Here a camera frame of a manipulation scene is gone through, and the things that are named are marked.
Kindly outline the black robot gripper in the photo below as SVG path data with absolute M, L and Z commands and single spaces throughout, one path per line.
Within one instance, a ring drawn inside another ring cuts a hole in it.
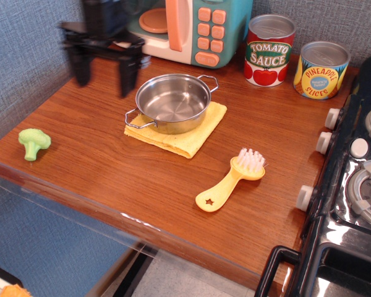
M 125 98 L 136 85 L 143 58 L 144 40 L 130 33 L 127 24 L 132 5 L 128 1 L 82 1 L 83 20 L 61 22 L 64 48 L 77 83 L 84 87 L 91 79 L 90 63 L 94 55 L 108 54 L 112 42 L 128 47 L 119 54 L 121 97 Z

